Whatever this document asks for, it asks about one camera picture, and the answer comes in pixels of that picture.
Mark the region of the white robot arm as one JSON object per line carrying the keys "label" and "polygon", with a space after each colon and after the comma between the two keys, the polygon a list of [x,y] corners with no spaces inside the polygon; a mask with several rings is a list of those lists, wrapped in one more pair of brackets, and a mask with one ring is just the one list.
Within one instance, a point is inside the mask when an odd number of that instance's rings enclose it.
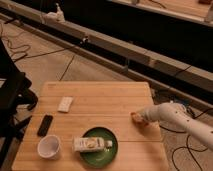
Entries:
{"label": "white robot arm", "polygon": [[166,121],[183,128],[203,145],[213,151],[213,127],[192,119],[180,103],[162,103],[139,111],[146,122]]}

